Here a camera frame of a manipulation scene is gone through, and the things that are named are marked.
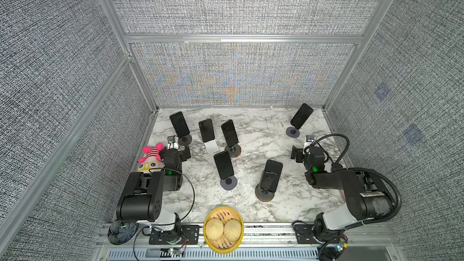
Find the wooden base stand front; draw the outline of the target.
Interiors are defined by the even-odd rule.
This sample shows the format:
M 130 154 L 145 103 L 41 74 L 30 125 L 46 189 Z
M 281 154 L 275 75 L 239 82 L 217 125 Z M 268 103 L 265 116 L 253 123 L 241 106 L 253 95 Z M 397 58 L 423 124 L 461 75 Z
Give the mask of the wooden base stand front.
M 275 193 L 269 192 L 268 190 L 264 190 L 263 188 L 260 187 L 260 184 L 258 184 L 255 188 L 255 195 L 256 198 L 262 202 L 270 202 L 273 200 Z

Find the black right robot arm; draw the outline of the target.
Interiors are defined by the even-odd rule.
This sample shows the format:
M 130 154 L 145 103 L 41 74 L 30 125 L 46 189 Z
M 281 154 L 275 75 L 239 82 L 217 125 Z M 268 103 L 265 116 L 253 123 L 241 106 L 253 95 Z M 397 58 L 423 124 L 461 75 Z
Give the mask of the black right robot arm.
M 320 213 L 312 225 L 312 237 L 319 243 L 331 242 L 352 228 L 386 222 L 401 209 L 401 194 L 396 186 L 376 170 L 362 167 L 345 169 L 334 164 L 325 170 L 326 153 L 321 147 L 292 147 L 291 159 L 304 165 L 305 178 L 315 189 L 341 190 L 343 205 Z

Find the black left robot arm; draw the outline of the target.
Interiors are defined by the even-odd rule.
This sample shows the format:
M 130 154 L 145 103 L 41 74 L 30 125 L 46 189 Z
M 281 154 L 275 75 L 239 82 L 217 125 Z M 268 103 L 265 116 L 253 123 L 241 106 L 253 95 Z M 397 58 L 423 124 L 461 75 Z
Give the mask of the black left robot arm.
M 181 218 L 163 207 L 163 193 L 179 191 L 186 177 L 182 163 L 190 148 L 167 148 L 162 143 L 143 147 L 136 172 L 129 174 L 116 207 L 117 220 L 143 224 L 151 230 L 150 244 L 179 244 L 186 238 Z

